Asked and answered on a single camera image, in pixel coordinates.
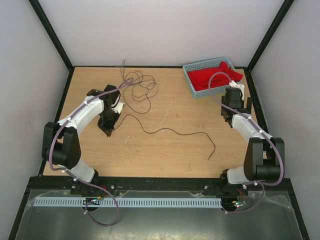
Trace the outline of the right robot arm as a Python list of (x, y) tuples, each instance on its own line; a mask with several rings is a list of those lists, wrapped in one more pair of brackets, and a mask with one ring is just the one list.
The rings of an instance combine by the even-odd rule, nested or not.
[(225, 195), (231, 194), (236, 184), (262, 181), (274, 186), (284, 177), (285, 143), (282, 138), (272, 137), (253, 120), (251, 103), (252, 99), (248, 97), (244, 106), (243, 91), (236, 87), (227, 87), (221, 97), (224, 121), (247, 142), (243, 165), (225, 169), (220, 174), (218, 188)]

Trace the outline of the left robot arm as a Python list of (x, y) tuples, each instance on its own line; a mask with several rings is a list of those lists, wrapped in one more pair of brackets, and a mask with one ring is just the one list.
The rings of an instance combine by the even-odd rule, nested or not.
[(124, 105), (121, 102), (120, 88), (108, 84), (103, 91), (92, 89), (81, 105), (67, 117), (45, 125), (42, 158), (49, 162), (52, 170), (68, 172), (77, 180), (83, 181), (82, 188), (87, 193), (96, 193), (100, 188), (100, 181), (97, 179), (99, 174), (82, 159), (79, 136), (99, 116), (98, 128), (110, 137)]

